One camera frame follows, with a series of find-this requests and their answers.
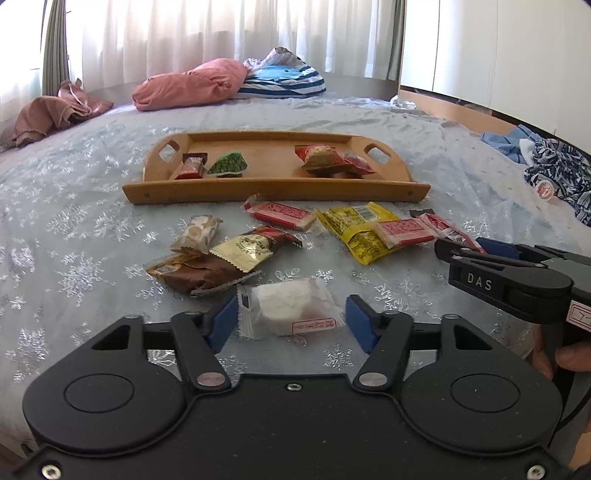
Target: green snack package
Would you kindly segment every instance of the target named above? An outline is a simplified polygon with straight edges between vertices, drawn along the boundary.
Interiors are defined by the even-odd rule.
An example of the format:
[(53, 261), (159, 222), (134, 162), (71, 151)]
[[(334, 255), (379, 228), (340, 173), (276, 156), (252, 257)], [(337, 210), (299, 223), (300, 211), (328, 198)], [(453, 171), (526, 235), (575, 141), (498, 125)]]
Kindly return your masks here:
[(248, 167), (240, 152), (231, 152), (219, 157), (207, 171), (208, 177), (239, 177)]

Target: gray curtain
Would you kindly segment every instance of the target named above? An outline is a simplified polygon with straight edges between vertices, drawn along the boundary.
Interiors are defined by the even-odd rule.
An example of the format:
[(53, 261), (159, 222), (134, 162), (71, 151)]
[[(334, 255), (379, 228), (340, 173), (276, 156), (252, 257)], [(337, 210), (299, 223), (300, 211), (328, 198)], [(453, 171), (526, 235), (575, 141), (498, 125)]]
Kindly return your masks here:
[(41, 94), (57, 95), (60, 84), (70, 79), (66, 49), (66, 0), (50, 0), (43, 25)]
[(404, 44), (404, 16), (406, 12), (406, 0), (398, 0), (394, 16), (394, 36), (392, 37), (392, 54), (388, 69), (388, 80), (400, 82), (402, 66), (402, 45)]

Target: white sheer curtain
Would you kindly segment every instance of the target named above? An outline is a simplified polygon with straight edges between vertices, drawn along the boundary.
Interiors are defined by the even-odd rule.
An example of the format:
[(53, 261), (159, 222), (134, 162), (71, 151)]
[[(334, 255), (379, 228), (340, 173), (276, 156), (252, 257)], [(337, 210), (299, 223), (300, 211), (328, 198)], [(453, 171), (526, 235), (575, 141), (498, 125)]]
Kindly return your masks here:
[(6, 0), (0, 5), (0, 122), (18, 115), (40, 94), (43, 2)]
[(87, 92), (284, 46), (318, 70), (386, 78), (395, 0), (68, 0)]

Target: white candy in clear wrapper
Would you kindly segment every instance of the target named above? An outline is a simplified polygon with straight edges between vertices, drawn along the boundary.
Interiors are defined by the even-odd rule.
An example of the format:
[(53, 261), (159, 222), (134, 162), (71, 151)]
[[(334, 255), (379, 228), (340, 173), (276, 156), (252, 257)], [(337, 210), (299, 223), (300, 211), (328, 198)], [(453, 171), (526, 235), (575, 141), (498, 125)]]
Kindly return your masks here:
[(203, 215), (191, 218), (185, 231), (170, 245), (173, 252), (198, 250), (202, 254), (209, 253), (209, 243), (216, 234), (217, 227), (222, 221), (213, 215)]
[(248, 338), (318, 332), (345, 324), (343, 311), (318, 278), (239, 286), (238, 304), (240, 334)]

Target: wooden tray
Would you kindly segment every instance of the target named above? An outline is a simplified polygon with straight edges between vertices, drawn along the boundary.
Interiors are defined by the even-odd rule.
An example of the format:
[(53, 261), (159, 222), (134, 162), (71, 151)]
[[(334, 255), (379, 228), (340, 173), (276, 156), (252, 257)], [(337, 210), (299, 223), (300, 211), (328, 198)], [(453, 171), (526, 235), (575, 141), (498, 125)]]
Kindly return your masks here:
[[(376, 173), (363, 178), (340, 173), (317, 178), (303, 171), (295, 145), (328, 144), (338, 151), (353, 151), (368, 161)], [(166, 145), (175, 153), (163, 160)], [(370, 158), (378, 148), (389, 157), (386, 163)], [(220, 156), (240, 151), (248, 163), (243, 177), (169, 180), (183, 160), (183, 153), (207, 152), (206, 168)], [(226, 202), (246, 200), (260, 193), (268, 200), (381, 200), (420, 202), (431, 186), (417, 183), (405, 163), (387, 145), (367, 137), (309, 132), (200, 132), (163, 138), (146, 159), (142, 182), (123, 185), (131, 203)]]

